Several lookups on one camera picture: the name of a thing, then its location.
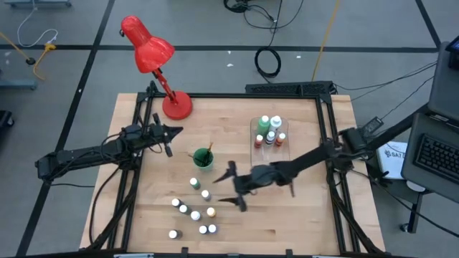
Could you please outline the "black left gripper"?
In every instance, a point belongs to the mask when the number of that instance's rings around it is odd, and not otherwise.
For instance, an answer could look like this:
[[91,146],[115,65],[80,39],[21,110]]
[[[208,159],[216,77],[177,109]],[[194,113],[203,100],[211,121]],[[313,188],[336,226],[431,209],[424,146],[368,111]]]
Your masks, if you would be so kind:
[[[148,149],[154,153],[165,151],[170,158],[173,156],[169,143],[184,129],[183,127],[164,125],[157,113],[152,115],[153,123],[148,126]],[[153,147],[160,146],[160,151],[155,151]]]

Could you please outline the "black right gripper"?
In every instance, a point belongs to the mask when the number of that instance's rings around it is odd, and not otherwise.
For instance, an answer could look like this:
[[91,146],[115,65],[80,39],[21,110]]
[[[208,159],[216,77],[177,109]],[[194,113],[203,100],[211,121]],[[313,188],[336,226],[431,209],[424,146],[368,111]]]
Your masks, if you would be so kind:
[[233,176],[233,184],[237,197],[228,197],[219,199],[219,202],[227,202],[234,204],[240,208],[241,212],[247,210],[247,204],[243,199],[246,194],[251,194],[252,191],[271,185],[277,178],[278,172],[273,166],[258,165],[252,167],[247,175],[238,176],[237,168],[234,161],[230,161],[229,168],[213,183],[218,183]]

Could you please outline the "clear plastic bin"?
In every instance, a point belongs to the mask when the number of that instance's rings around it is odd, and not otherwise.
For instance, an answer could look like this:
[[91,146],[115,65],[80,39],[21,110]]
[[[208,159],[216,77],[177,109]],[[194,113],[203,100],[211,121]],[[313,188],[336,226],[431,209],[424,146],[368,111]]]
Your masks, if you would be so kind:
[[282,118],[282,125],[275,134],[277,137],[280,133],[286,134],[286,139],[281,146],[276,146],[275,141],[272,145],[267,145],[265,142],[266,136],[260,148],[254,147],[255,137],[257,134],[257,122],[260,117],[253,118],[250,121],[250,162],[252,166],[267,165],[275,161],[288,161],[290,159],[290,148],[288,141],[289,124],[285,118]]

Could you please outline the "large green paint bottle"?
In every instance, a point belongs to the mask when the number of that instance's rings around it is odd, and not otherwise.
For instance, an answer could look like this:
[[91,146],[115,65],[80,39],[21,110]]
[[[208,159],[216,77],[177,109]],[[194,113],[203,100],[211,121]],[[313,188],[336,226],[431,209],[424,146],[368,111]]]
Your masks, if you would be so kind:
[[257,122],[257,134],[266,136],[270,128],[270,118],[267,115],[263,115]]

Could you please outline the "green plastic cup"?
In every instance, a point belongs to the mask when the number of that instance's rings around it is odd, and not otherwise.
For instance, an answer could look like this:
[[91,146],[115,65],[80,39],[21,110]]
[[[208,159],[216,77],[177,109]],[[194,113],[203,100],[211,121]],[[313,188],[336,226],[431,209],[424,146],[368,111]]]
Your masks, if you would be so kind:
[[[197,149],[197,150],[194,152],[193,155],[196,157],[196,156],[198,156],[199,154],[201,154],[201,155],[202,155],[202,154],[206,154],[206,152],[207,152],[207,148],[199,148],[199,149]],[[200,167],[200,166],[197,165],[197,161],[196,161],[196,160],[194,160],[194,159],[192,159],[192,160],[193,160],[194,165],[195,165],[197,168],[199,168],[200,170],[202,170],[202,171],[210,171],[210,170],[212,169],[212,166],[213,166],[214,155],[213,155],[213,153],[212,153],[212,162],[210,163],[209,166],[206,166],[206,167]]]

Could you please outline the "red desk lamp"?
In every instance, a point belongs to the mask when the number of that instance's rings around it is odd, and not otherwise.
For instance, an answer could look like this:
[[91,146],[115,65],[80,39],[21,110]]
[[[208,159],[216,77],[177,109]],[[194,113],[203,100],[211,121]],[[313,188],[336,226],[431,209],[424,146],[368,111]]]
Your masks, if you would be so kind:
[[161,70],[161,67],[173,57],[175,48],[165,39],[152,35],[137,16],[126,16],[120,24],[120,30],[133,45],[134,59],[139,72],[153,74],[164,89],[164,114],[173,120],[187,118],[193,108],[190,96],[183,91],[172,90]]

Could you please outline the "black power adapter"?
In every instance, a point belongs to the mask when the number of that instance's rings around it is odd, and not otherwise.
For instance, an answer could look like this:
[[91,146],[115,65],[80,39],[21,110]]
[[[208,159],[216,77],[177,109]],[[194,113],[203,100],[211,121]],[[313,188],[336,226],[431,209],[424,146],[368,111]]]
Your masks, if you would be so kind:
[[361,126],[359,129],[364,135],[371,135],[380,127],[382,127],[384,122],[382,119],[378,118],[377,116],[372,118],[368,123]]

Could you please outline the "white printed cardboard box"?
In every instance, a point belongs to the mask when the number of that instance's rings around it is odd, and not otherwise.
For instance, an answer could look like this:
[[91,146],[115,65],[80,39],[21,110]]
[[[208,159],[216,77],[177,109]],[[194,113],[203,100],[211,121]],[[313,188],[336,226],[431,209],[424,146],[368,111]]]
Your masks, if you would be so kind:
[[388,172],[385,178],[403,180],[401,175],[407,143],[389,141],[377,149],[377,158],[382,172]]

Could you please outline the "grey laptop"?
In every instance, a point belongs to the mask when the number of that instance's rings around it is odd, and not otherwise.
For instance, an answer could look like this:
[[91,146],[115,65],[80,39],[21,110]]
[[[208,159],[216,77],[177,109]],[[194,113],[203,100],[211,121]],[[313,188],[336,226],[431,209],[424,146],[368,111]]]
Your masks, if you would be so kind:
[[416,114],[402,177],[459,203],[459,128]]
[[440,45],[427,106],[459,123],[459,36]]

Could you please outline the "black aluminium frame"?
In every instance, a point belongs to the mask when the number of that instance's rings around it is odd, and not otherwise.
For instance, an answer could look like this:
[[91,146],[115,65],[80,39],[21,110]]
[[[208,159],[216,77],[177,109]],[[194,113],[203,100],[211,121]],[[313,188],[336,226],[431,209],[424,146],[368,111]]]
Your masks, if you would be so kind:
[[[323,163],[300,173],[294,187],[268,186],[247,196],[247,210],[219,202],[233,195],[232,182],[213,183],[235,161],[240,174],[250,162],[250,121],[261,115],[279,115],[289,124],[290,157],[315,148],[322,135],[331,134],[326,116],[318,116],[312,99],[274,99],[246,94],[213,94],[193,99],[191,115],[178,122],[182,132],[172,141],[172,157],[148,150],[143,157],[136,205],[130,222],[128,251],[177,253],[186,247],[192,254],[294,254],[339,253],[331,197]],[[213,142],[210,171],[197,168],[192,158]],[[201,188],[191,187],[197,178]],[[208,190],[210,201],[202,198]],[[171,205],[180,199],[201,219],[194,221]],[[207,209],[216,210],[215,217]],[[201,225],[215,224],[214,234],[200,234]],[[170,239],[173,229],[180,239]]]

